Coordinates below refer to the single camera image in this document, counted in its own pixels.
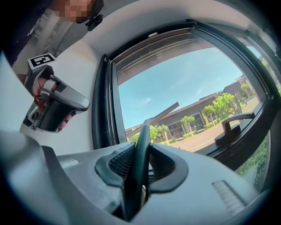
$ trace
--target window latch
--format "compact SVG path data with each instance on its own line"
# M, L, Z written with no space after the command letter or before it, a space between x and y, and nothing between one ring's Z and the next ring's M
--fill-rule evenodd
M234 115L222 122L224 133L220 134L215 138L216 145L225 145L230 144L240 133L241 128L240 125L237 124L233 127L230 126L231 121L235 120L243 120L243 119L254 119L255 113L240 113L237 115Z

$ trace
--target window handle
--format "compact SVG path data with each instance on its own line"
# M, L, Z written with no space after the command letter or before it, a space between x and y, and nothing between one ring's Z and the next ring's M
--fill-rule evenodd
M243 120L243 119L254 119L255 113L240 113L232 116L222 122L224 133L220 134L215 138L216 145L225 145L230 144L240 133L241 128L240 125L236 125L231 127L230 122L235 120Z

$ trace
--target hand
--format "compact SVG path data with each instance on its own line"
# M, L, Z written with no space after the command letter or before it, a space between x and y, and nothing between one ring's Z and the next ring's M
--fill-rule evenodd
M17 76L18 76L19 80L20 80L22 83L24 83L26 75L24 75L24 74L18 74ZM39 95L40 95L40 89L44 86L44 84L46 83L46 81L47 81L47 80L44 79L44 78L39 78L39 79L37 80L37 82L35 83L34 88L33 88L33 95L34 95L34 96L39 96ZM52 87L52 91L55 91L56 88L57 88L57 85L54 84L53 87ZM39 102L37 102L37 104L38 104L39 107L41 107L44 103L45 103L45 101L39 101ZM68 116L66 117L65 121L63 121L63 122L59 125L59 128L60 128L60 129L65 128L66 123L67 123L71 118L72 118L72 116L71 116L71 115L68 115Z

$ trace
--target sky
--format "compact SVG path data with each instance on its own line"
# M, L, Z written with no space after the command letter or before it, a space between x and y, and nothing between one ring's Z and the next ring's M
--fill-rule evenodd
M260 56L253 47L249 49ZM119 86L124 127L141 124L176 102L178 110L222 91L241 75L240 69L214 47L161 62Z

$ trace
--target black window handle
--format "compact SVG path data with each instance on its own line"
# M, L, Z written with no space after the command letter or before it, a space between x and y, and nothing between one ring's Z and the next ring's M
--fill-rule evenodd
M240 133L241 128L240 125L236 125L231 127L230 122L235 120L243 120L243 119L254 119L255 113L240 113L234 115L222 122L224 133L220 134L215 138L216 145L225 145L230 144Z

